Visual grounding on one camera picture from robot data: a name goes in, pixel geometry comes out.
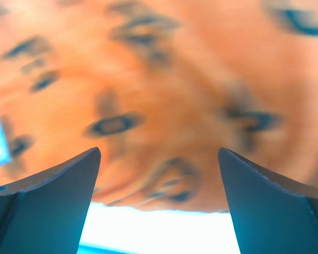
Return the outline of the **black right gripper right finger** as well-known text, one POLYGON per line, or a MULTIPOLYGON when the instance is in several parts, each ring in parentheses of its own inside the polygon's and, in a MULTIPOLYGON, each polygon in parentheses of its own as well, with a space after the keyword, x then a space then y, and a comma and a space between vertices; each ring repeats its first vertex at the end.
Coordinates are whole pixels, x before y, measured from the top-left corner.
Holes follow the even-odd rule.
POLYGON ((218 160, 241 253, 318 253, 318 188, 230 149, 218 160))

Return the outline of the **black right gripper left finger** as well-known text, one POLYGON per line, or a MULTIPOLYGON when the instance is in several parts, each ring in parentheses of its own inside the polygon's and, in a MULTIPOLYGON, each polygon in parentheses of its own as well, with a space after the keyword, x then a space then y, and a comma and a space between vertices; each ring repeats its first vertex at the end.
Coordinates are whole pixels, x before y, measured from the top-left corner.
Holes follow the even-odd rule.
POLYGON ((91 148, 0 186, 0 253, 77 253, 100 161, 91 148))

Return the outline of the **orange black patterned pillowcase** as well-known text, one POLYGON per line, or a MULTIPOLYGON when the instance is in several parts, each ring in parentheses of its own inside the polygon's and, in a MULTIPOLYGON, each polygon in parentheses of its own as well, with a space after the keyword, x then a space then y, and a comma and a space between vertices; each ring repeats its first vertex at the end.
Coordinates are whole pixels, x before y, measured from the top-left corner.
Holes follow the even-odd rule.
POLYGON ((228 208, 229 148, 318 188, 318 1, 0 1, 0 185, 98 147, 93 200, 228 208))

